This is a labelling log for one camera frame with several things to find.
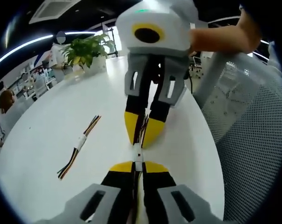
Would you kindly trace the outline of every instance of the ceiling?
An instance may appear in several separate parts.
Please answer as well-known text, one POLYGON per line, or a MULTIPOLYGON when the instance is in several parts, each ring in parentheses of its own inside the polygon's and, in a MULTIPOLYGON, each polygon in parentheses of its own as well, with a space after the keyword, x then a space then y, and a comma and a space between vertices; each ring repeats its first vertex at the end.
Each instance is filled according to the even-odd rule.
MULTIPOLYGON (((117 18, 123 11, 141 0, 81 0, 55 20, 29 24, 43 0, 0 1, 0 57, 15 47, 58 31, 84 31, 102 21, 117 18)), ((237 1, 194 0, 203 21, 239 15, 237 1)), ((237 20, 216 22, 216 26, 237 23, 237 20)), ((71 41, 76 36, 67 36, 71 41)), ((23 61, 47 51, 53 39, 22 48, 0 63, 0 79, 23 61)))

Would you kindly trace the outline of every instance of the white table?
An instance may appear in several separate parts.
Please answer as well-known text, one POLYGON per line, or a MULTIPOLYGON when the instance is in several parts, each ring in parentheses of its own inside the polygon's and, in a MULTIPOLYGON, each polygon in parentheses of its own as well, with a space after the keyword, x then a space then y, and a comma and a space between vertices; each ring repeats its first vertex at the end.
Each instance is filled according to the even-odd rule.
MULTIPOLYGON (((93 77, 64 80, 46 92, 19 119, 1 149, 0 186, 28 221, 58 215, 70 198, 101 183, 114 164, 132 160, 133 146, 124 125, 127 59, 109 59, 107 69, 93 77), (56 172, 66 165, 76 139, 97 114, 102 118, 59 181, 56 172)), ((177 184, 186 184, 223 218, 220 160, 189 91, 177 108, 170 109, 163 134, 144 150, 144 159, 166 166, 177 184)))

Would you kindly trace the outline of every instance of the gray mesh backrest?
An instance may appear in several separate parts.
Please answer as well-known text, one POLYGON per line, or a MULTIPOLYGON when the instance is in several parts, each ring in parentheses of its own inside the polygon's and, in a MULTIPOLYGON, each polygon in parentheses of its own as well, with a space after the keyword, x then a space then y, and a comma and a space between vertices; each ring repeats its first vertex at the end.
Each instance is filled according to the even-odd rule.
POLYGON ((213 76, 212 84, 205 82, 194 95, 220 157, 224 219, 245 223, 266 198, 282 164, 282 77, 244 54, 214 57, 217 70, 204 77, 213 76), (209 95, 200 97, 204 90, 209 95))

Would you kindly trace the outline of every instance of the yellow ring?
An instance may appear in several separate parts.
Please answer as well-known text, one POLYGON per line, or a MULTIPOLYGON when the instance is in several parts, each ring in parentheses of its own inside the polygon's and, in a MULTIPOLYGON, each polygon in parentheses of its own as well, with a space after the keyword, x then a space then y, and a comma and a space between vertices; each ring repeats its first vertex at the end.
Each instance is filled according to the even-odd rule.
POLYGON ((164 31, 159 26, 152 24, 152 23, 137 23, 137 24, 133 25, 132 26, 132 34, 135 35, 135 32, 138 29, 142 29, 142 28, 152 29, 155 32, 157 32, 158 35, 159 35, 159 41, 162 41, 165 38, 164 31))

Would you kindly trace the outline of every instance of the green leaves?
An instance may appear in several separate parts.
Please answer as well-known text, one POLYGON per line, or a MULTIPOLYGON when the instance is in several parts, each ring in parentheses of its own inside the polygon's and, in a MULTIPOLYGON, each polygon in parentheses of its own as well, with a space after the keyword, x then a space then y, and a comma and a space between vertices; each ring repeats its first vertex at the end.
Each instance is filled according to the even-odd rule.
POLYGON ((86 39, 75 39, 62 50, 62 54, 67 57, 68 63, 73 66, 79 64, 81 67, 86 64, 89 68, 94 57, 107 56, 104 46, 115 51, 115 43, 110 40, 107 34, 88 37, 86 39))

